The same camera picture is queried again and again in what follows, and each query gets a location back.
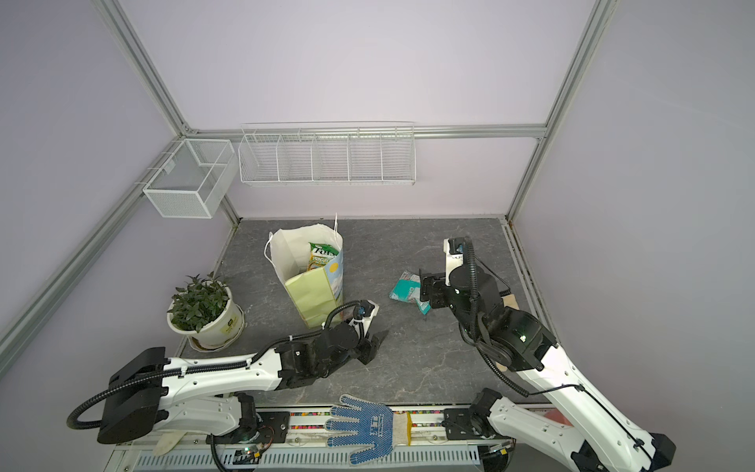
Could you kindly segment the teal candy bag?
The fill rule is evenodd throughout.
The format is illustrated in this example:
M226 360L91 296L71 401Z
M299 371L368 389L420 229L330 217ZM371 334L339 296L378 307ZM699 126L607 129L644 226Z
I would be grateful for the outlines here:
M403 271L396 285L391 289L389 298L403 303L414 303L419 311L426 316L426 314L430 312L431 307L428 302L422 302L420 300L420 294L421 279L419 275L409 273L409 271Z

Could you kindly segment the white paper bag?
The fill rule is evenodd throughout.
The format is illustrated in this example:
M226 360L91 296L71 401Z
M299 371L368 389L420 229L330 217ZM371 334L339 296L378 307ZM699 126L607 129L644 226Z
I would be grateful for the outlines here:
M310 242L330 244L340 254L325 267L307 271ZM323 324L343 303L344 249L337 221L271 233L263 253L308 328Z

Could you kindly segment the yellow green spring tea bag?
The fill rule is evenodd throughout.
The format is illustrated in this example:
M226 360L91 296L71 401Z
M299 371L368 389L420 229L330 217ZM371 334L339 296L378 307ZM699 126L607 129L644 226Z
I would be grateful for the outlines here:
M330 244L310 242L310 258L307 265L307 271L313 271L314 269L320 269L321 267L327 266L339 254L340 251Z

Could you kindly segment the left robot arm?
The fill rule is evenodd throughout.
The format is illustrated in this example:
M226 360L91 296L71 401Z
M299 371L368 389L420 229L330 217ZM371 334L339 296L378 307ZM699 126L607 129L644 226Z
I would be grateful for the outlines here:
M308 387L352 360L369 364L387 336L370 332L377 314L372 300L347 302L319 330L279 338L253 354L186 359L146 349L110 377L105 391L77 406L66 425L96 430L101 444L153 431L254 437L260 421L253 394Z

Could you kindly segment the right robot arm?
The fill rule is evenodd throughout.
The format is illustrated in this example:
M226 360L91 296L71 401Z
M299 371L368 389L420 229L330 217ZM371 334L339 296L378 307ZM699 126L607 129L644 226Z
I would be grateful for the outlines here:
M420 299L449 309L465 339L493 373L522 397L542 395L565 418L560 424L484 389L469 409L482 436L529 444L570 471L658 471L676 445L622 414L571 361L534 315L505 303L468 237L444 240L446 269L422 273Z

